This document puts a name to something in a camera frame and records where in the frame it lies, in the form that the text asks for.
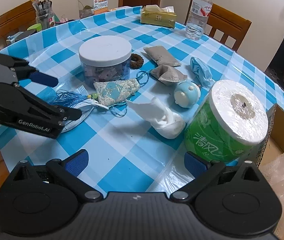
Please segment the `blue embroidered sachet with tassel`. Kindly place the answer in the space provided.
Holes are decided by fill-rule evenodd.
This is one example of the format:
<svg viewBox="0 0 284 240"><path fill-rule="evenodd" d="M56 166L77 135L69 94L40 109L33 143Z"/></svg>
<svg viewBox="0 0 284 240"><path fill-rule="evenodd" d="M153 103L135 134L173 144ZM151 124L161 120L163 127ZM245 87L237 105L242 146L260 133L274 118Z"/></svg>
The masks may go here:
<svg viewBox="0 0 284 240"><path fill-rule="evenodd" d="M85 103L90 106L101 107L110 111L114 116L121 118L126 113L119 112L117 108L126 108L127 101L148 83L149 78L149 73L141 70L132 79L95 82L95 92L93 93L87 92L84 86L80 86L75 91L59 89L49 103L70 108Z"/></svg>

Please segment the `green round lid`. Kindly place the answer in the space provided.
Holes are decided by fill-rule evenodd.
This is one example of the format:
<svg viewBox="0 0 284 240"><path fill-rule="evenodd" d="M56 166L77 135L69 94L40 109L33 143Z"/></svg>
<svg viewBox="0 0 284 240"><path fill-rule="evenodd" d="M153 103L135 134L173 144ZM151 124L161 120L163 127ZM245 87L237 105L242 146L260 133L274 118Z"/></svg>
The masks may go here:
<svg viewBox="0 0 284 240"><path fill-rule="evenodd" d="M42 25L40 23L36 23L31 25L27 30L36 30L37 32L42 31Z"/></svg>

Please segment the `green wrapped toilet paper roll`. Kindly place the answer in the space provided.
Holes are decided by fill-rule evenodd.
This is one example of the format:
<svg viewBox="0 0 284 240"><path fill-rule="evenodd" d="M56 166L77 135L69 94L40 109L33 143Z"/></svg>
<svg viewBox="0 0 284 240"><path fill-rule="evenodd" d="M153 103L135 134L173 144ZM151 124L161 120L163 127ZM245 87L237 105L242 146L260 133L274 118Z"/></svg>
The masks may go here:
<svg viewBox="0 0 284 240"><path fill-rule="evenodd" d="M268 132L266 109L244 85L213 84L184 132L186 150L206 161L229 163L248 153Z"/></svg>

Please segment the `wooden chair left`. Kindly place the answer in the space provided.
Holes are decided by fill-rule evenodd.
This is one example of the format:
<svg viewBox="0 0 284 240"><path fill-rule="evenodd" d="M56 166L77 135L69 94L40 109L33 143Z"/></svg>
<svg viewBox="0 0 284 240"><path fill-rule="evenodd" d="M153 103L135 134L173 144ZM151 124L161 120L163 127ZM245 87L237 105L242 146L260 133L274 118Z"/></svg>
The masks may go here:
<svg viewBox="0 0 284 240"><path fill-rule="evenodd" d="M36 11L29 0L8 12L0 15L0 42L6 40L10 34L26 30L36 23Z"/></svg>

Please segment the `glass jar of pens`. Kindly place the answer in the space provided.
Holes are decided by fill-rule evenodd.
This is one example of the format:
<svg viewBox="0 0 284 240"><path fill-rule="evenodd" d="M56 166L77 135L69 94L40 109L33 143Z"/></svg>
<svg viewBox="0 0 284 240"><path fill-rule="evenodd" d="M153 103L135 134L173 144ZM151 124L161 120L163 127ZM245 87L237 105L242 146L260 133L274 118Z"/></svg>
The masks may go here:
<svg viewBox="0 0 284 240"><path fill-rule="evenodd" d="M36 12L36 22L42 26L42 30L55 26L55 14L51 0L31 0Z"/></svg>

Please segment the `flat white face mask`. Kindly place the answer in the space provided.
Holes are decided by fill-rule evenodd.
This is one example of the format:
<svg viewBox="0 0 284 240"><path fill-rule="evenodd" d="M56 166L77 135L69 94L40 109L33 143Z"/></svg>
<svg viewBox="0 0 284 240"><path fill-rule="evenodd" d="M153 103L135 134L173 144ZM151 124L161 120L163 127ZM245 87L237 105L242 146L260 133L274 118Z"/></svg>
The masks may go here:
<svg viewBox="0 0 284 240"><path fill-rule="evenodd" d="M79 109L82 114L77 120L68 120L64 122L62 133L66 133L79 126L94 109L92 99L88 98L89 94L84 86L78 87L75 91L64 92L62 96L62 105L70 108Z"/></svg>

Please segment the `clear jar white lid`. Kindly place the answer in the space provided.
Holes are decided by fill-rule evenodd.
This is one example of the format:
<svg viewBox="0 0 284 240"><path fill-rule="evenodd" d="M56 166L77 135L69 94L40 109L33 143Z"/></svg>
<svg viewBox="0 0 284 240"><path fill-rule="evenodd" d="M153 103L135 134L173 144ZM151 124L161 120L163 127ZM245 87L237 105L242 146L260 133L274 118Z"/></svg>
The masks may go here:
<svg viewBox="0 0 284 240"><path fill-rule="evenodd" d="M106 35L91 38L79 48L79 58L89 87L96 82L130 78L132 46L122 37Z"/></svg>

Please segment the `blue penguin squishy toy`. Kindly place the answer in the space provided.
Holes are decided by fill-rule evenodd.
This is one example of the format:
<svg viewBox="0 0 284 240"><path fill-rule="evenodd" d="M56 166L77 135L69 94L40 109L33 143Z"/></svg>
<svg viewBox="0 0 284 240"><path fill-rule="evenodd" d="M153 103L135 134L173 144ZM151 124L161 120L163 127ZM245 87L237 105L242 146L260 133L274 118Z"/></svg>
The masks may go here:
<svg viewBox="0 0 284 240"><path fill-rule="evenodd" d="M183 108L191 108L199 101L201 91L195 83L183 81L176 86L173 96L177 105Z"/></svg>

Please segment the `cardboard box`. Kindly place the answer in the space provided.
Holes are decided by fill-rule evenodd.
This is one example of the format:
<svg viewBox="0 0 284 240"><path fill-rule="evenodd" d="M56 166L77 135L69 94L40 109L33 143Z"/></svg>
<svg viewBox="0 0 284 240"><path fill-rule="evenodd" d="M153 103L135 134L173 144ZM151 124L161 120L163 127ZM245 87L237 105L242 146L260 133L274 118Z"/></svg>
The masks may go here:
<svg viewBox="0 0 284 240"><path fill-rule="evenodd" d="M276 103L268 111L269 128L256 155L257 167L274 161L284 153L284 110Z"/></svg>

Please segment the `plastic jar black lid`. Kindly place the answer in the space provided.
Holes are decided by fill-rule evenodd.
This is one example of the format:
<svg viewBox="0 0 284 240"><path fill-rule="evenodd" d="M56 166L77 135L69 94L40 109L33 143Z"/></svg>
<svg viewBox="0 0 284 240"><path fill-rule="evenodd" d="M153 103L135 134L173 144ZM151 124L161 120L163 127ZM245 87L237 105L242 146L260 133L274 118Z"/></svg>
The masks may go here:
<svg viewBox="0 0 284 240"><path fill-rule="evenodd" d="M79 17L87 18L89 16L101 14L108 11L108 0L77 0Z"/></svg>

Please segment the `grey cloth pouch near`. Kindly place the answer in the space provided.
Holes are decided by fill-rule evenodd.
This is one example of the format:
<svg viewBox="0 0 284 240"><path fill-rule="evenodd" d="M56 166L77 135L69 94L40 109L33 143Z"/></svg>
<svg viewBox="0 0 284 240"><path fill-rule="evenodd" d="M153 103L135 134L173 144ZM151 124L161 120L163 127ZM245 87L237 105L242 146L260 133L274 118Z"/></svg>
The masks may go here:
<svg viewBox="0 0 284 240"><path fill-rule="evenodd" d="M150 71L150 74L166 86L185 81L188 76L166 64L162 64Z"/></svg>

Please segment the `grey cloth pouch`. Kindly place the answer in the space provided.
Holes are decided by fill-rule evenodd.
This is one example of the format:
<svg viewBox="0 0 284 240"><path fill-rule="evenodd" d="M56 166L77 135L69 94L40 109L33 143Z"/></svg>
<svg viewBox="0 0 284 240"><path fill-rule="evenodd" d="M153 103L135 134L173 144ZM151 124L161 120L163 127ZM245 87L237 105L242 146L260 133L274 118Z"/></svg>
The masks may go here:
<svg viewBox="0 0 284 240"><path fill-rule="evenodd" d="M144 51L158 66L164 64L171 67L178 67L181 65L163 46L145 47Z"/></svg>
<svg viewBox="0 0 284 240"><path fill-rule="evenodd" d="M150 71L150 74L166 86L185 81L188 76L166 64L162 64Z"/></svg>

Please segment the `grey cloth pouch far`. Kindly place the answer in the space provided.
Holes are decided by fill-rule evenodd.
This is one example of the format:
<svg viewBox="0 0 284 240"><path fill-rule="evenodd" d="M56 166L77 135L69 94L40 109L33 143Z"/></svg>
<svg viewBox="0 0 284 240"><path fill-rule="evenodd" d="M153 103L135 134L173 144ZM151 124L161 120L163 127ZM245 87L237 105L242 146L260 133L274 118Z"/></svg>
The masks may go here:
<svg viewBox="0 0 284 240"><path fill-rule="evenodd" d="M145 47L144 51L158 66L164 64L171 67L178 67L181 65L163 46Z"/></svg>

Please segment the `gold tissue pack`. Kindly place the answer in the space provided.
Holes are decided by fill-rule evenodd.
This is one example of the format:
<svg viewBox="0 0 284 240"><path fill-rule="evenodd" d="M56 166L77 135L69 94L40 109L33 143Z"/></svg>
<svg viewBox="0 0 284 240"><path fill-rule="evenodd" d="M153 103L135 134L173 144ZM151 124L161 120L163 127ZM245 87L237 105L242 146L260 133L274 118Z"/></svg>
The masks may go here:
<svg viewBox="0 0 284 240"><path fill-rule="evenodd" d="M141 9L140 22L142 24L175 28L177 15L174 7L160 8L158 5L146 5Z"/></svg>

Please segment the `clear plastic water bottle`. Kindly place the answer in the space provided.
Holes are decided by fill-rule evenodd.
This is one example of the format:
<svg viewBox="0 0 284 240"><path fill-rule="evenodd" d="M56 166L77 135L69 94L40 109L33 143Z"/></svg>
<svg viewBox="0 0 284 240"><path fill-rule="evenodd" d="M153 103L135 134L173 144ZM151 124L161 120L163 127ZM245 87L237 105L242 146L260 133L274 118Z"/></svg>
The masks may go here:
<svg viewBox="0 0 284 240"><path fill-rule="evenodd" d="M199 40L206 28L213 0L191 0L190 9L186 17L186 37Z"/></svg>

